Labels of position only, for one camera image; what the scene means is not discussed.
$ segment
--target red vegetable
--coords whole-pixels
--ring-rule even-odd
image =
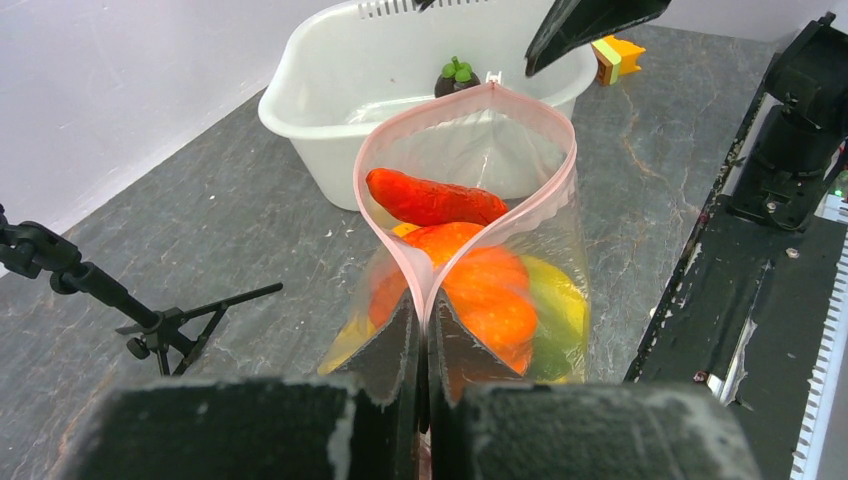
[[[480,188],[422,180],[397,170],[375,168],[365,182],[387,212],[419,227],[451,222],[486,226],[509,211],[503,200]]]

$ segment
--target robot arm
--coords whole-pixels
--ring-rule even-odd
[[[413,0],[424,11],[436,0]],[[566,53],[659,17],[671,0],[555,0],[527,48],[532,77]]]

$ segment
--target mangosteen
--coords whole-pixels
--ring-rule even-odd
[[[442,68],[442,74],[436,80],[434,95],[436,98],[444,97],[477,85],[480,85],[480,78],[471,70],[471,65],[466,62],[460,63],[456,57],[453,57],[451,63]]]

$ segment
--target yellow toy block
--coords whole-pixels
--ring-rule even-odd
[[[621,69],[621,55],[604,39],[592,42],[592,50],[598,58],[598,81],[601,85],[612,85],[618,80]]]
[[[592,42],[592,50],[598,58],[598,81],[602,85],[612,85],[621,75],[638,72],[642,67],[636,65],[645,49],[626,40],[608,35]]]
[[[627,75],[628,73],[642,70],[642,67],[636,65],[636,61],[639,60],[639,56],[647,50],[632,42],[628,42],[627,40],[619,40],[615,38],[615,35],[604,37],[604,41],[606,41],[613,50],[621,55],[621,69],[618,72],[619,75]]]

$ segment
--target white wall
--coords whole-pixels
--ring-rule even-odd
[[[0,0],[0,203],[62,232],[271,78],[334,0]]]

